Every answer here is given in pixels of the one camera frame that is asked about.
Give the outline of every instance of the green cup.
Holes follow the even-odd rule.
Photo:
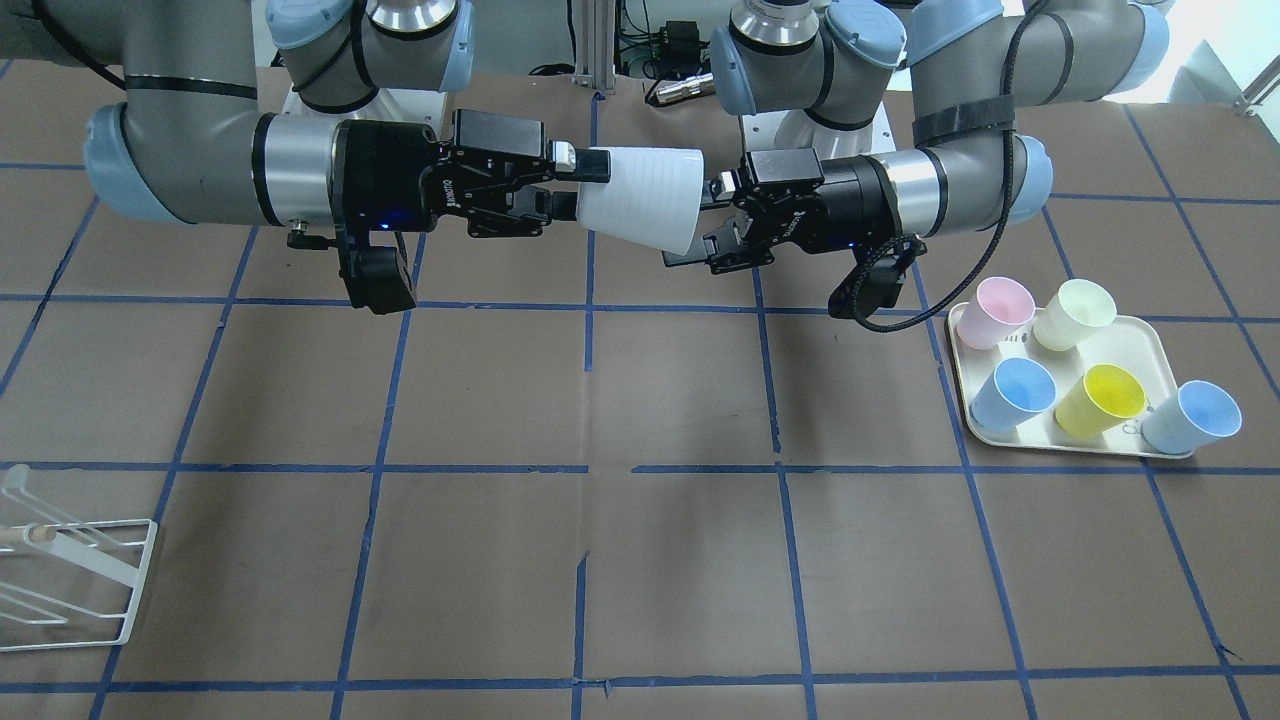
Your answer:
[[[1137,418],[1147,409],[1147,392],[1129,370],[1119,365],[1094,365],[1053,410],[1053,419],[1068,434],[1087,439]]]

